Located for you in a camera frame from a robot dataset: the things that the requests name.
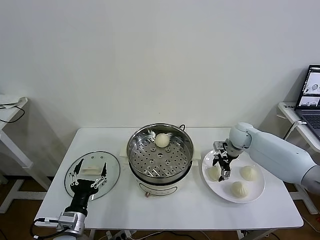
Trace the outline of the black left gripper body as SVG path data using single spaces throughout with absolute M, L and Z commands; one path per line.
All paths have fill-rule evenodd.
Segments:
M 69 205 L 70 212 L 86 212 L 90 196 L 98 193 L 99 189 L 92 186 L 93 180 L 79 179 L 77 184 L 70 185 L 74 193 Z

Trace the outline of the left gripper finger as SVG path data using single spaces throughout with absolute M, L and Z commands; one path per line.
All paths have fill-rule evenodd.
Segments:
M 84 158 L 82 158 L 74 167 L 73 171 L 69 173 L 70 177 L 70 186 L 77 186 L 79 184 L 78 182 L 78 175 L 80 173 L 82 164 L 83 164 Z
M 98 189 L 100 186 L 103 186 L 107 182 L 107 163 L 104 163 L 100 177 L 97 178 L 94 183 L 90 185 L 91 188 Z

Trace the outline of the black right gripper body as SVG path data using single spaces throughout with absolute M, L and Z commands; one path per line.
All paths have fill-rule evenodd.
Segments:
M 220 150 L 218 152 L 218 163 L 220 165 L 221 170 L 224 173 L 231 172 L 231 167 L 230 167 L 231 161 L 232 161 L 232 157 L 226 151 Z

